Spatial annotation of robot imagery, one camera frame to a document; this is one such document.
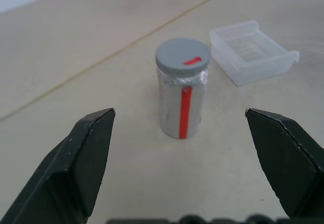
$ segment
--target red stripe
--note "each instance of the red stripe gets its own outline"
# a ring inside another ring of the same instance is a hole
[[[187,138],[191,94],[192,94],[192,87],[188,86],[188,87],[182,88],[180,127],[179,127],[179,138],[180,139]]]
[[[183,64],[186,65],[186,66],[189,66],[189,65],[193,65],[193,64],[196,64],[198,62],[201,61],[201,57],[195,57],[194,59],[190,60],[190,61],[186,61],[184,62]]]

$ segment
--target gray bottle cap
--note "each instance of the gray bottle cap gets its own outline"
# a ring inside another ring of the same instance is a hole
[[[157,48],[155,59],[157,67],[165,74],[190,77],[207,68],[210,52],[202,42],[176,38],[164,42]]]

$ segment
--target transparent plastic container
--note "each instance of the transparent plastic container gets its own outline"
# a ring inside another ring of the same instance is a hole
[[[287,51],[260,31],[257,21],[211,31],[211,54],[236,85],[287,72],[299,61],[298,51]]]

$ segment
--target white table surface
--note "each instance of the white table surface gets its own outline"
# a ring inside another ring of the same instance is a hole
[[[300,63],[235,86],[211,62],[201,131],[179,141],[158,124],[154,51],[173,37],[209,41],[215,27],[255,19]],[[324,146],[324,0],[211,0],[0,123],[0,216],[43,157],[88,113],[114,107],[108,164],[88,223],[188,213],[285,216],[260,167],[247,107],[296,120]]]

